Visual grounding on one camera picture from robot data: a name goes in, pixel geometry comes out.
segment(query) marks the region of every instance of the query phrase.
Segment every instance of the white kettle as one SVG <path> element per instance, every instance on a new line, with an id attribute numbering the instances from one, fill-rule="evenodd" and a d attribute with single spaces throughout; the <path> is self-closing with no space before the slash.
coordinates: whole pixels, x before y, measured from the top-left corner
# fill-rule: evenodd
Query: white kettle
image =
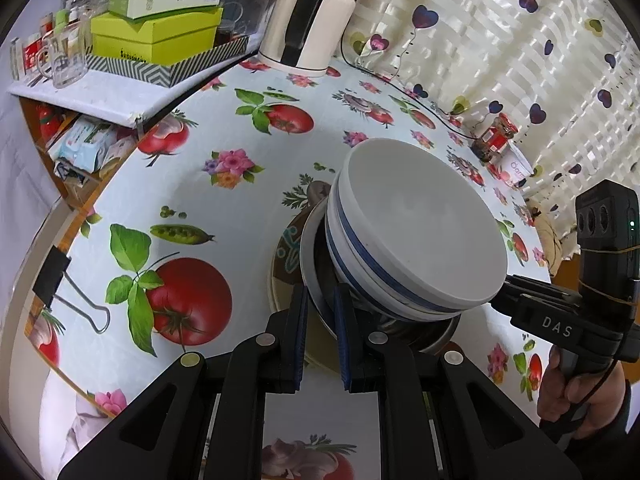
<path id="1" fill-rule="evenodd" d="M 355 6 L 355 0 L 277 0 L 258 58 L 283 72 L 323 76 Z"/>

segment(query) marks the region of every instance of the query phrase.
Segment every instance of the striped box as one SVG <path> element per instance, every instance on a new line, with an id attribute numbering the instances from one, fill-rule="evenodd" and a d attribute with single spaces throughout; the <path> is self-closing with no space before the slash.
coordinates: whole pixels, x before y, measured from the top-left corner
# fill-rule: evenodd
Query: striped box
<path id="1" fill-rule="evenodd" d="M 209 68 L 230 57 L 244 54 L 248 43 L 249 37 L 241 36 L 229 43 L 216 46 L 211 50 L 183 59 L 170 66 L 130 61 L 128 59 L 118 59 L 115 57 L 94 56 L 92 54 L 87 56 L 87 63 L 92 70 L 109 72 L 170 88 L 201 70 Z"/>

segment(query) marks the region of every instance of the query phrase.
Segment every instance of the tablecloth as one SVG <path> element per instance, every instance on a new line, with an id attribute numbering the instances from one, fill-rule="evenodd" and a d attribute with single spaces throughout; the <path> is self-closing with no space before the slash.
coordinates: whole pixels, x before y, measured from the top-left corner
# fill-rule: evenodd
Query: tablecloth
<path id="1" fill-rule="evenodd" d="M 455 120 L 414 90 L 339 60 L 312 80 L 253 59 L 208 83 L 140 143 L 68 252 L 69 275 L 109 307 L 108 329 L 98 335 L 54 300 L 30 334 L 34 346 L 114 416 L 183 347 L 211 356 L 263 332 L 280 235 L 308 206 L 309 185 L 331 183 L 349 150 L 371 137 L 404 140 L 448 162 L 494 214 L 509 273 L 548 281 L 520 193 L 500 167 L 478 161 Z M 104 324 L 65 280 L 58 294 Z M 489 305 L 465 312 L 453 341 L 536 420 L 548 343 Z M 379 478 L 376 394 L 347 394 L 337 374 L 308 365 L 300 392 L 268 396 L 264 445 L 271 476 L 292 478 L 300 463 L 317 463 L 330 480 Z"/>

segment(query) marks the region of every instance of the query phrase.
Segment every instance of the green gift box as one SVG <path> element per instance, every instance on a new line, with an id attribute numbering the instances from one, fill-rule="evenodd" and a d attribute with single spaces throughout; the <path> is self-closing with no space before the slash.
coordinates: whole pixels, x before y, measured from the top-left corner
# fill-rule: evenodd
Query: green gift box
<path id="1" fill-rule="evenodd" d="M 127 20 L 107 12 L 91 20 L 94 55 L 172 65 L 210 50 L 221 7 Z"/>

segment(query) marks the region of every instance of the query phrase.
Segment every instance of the glass jar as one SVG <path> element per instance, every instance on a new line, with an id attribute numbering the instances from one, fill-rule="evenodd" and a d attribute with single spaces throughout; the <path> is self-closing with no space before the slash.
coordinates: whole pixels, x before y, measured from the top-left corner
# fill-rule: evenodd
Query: glass jar
<path id="1" fill-rule="evenodd" d="M 507 142 L 518 133 L 518 129 L 505 114 L 499 114 L 487 130 L 474 140 L 471 150 L 482 162 L 488 163 L 500 153 Z"/>

